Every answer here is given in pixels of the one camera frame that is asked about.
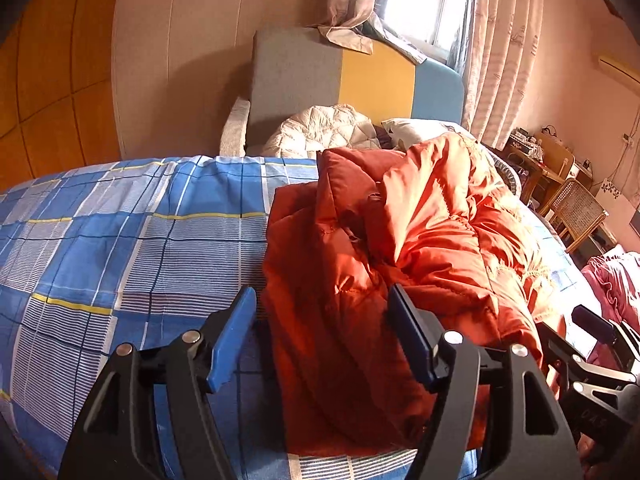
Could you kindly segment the pink ruffled fabric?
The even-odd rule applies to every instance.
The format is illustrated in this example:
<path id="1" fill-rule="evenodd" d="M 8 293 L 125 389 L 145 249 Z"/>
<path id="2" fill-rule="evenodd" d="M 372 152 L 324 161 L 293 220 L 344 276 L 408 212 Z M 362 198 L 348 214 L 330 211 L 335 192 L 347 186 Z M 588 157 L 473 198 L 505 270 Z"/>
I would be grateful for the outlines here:
<path id="1" fill-rule="evenodd" d="M 594 256 L 582 268 L 582 275 L 600 302 L 601 316 L 639 331 L 640 256 L 617 245 L 604 255 Z"/>

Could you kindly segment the wooden desk with clutter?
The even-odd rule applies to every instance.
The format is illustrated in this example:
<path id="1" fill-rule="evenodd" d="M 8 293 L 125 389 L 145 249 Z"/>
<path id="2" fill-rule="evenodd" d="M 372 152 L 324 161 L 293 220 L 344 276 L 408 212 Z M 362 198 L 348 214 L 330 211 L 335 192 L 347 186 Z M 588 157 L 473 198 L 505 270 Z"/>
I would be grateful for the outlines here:
<path id="1" fill-rule="evenodd" d="M 593 184 L 592 171 L 549 128 L 534 134 L 512 130 L 502 154 L 520 173 L 521 200 L 535 210 L 548 203 L 569 178 L 586 188 Z"/>

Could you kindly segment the beige curtain right panel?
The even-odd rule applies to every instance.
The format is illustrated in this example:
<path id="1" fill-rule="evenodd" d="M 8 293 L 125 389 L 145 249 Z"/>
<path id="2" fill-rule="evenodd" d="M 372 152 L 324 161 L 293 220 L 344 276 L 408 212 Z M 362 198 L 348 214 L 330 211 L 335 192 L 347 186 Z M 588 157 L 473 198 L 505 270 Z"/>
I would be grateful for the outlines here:
<path id="1" fill-rule="evenodd" d="M 501 150 L 524 100 L 539 46 L 544 0 L 474 0 L 462 125 Z"/>

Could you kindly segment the blue plaid bed sheet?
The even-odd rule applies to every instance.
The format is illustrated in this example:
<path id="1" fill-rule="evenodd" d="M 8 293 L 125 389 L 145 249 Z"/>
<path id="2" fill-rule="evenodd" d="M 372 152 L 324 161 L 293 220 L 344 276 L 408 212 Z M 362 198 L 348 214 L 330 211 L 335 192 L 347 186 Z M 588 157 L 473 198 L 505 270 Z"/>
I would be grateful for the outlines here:
<path id="1" fill-rule="evenodd" d="M 171 157 L 78 168 L 1 193 L 1 417 L 26 466 L 56 479 L 66 442 L 122 342 L 163 346 L 265 286 L 274 191 L 318 179 L 310 159 Z M 596 341 L 570 320 L 599 301 L 560 242 L 518 204 L 583 356 Z M 327 458 L 285 453 L 266 322 L 231 382 L 209 397 L 239 479 L 403 479 L 414 451 Z"/>

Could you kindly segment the cream quilted down jacket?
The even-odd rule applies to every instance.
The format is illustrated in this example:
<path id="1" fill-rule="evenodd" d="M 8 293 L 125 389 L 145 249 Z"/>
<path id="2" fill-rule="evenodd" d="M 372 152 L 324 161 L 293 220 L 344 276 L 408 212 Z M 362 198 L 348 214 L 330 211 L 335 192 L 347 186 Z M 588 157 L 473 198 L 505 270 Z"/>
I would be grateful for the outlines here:
<path id="1" fill-rule="evenodd" d="M 379 150 L 381 144 L 370 119 L 352 106 L 314 105 L 286 118 L 262 147 L 262 156 L 316 159 L 328 148 Z"/>

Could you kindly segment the white air conditioner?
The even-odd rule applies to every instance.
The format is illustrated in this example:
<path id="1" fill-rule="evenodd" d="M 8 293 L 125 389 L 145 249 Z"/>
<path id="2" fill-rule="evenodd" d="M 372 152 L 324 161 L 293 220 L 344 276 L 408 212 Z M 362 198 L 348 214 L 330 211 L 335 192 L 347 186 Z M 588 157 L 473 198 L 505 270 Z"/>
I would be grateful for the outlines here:
<path id="1" fill-rule="evenodd" d="M 607 55 L 600 55 L 598 57 L 598 65 L 602 73 L 608 75 L 620 84 L 634 91 L 639 88 L 639 74 L 621 62 L 615 61 L 614 58 L 610 58 Z"/>

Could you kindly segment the white bird print pillow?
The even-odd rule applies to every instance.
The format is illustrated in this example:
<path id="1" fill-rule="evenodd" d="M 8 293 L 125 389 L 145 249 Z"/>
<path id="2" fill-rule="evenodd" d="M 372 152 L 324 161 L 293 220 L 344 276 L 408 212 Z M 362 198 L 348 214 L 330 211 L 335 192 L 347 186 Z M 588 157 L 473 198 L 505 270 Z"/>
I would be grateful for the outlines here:
<path id="1" fill-rule="evenodd" d="M 437 119 L 390 118 L 381 122 L 382 127 L 390 137 L 393 148 L 405 151 L 413 144 L 435 139 L 446 132 L 459 133 L 474 140 L 468 130 L 456 122 L 444 122 Z"/>

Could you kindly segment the rattan wooden chair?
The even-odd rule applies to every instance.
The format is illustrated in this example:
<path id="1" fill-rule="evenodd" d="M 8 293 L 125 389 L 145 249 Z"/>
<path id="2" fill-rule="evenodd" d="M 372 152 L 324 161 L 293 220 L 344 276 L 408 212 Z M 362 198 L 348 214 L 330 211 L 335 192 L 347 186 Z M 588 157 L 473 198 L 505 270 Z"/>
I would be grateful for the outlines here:
<path id="1" fill-rule="evenodd" d="M 604 224 L 608 212 L 575 178 L 566 179 L 537 210 L 574 260 L 603 255 L 618 245 Z"/>

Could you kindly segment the white padded bed rail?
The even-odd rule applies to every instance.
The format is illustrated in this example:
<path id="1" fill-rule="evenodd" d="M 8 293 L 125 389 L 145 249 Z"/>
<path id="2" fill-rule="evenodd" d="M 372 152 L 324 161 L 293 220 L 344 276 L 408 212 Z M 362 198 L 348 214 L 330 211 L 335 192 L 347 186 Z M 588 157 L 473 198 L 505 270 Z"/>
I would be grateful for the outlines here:
<path id="1" fill-rule="evenodd" d="M 250 101 L 237 98 L 222 128 L 220 156 L 243 157 L 245 155 L 248 116 L 250 116 Z"/>

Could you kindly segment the orange down jacket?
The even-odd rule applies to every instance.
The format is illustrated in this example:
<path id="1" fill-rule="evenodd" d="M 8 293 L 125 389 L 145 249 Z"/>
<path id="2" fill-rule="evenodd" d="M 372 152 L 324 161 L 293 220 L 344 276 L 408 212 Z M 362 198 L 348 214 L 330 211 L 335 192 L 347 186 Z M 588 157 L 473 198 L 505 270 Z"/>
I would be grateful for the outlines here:
<path id="1" fill-rule="evenodd" d="M 445 132 L 403 152 L 332 148 L 318 179 L 274 193 L 262 294 L 288 450 L 366 456 L 413 448 L 434 398 L 387 317 L 402 286 L 447 330 L 483 347 L 564 330 L 521 202 L 480 147 Z"/>

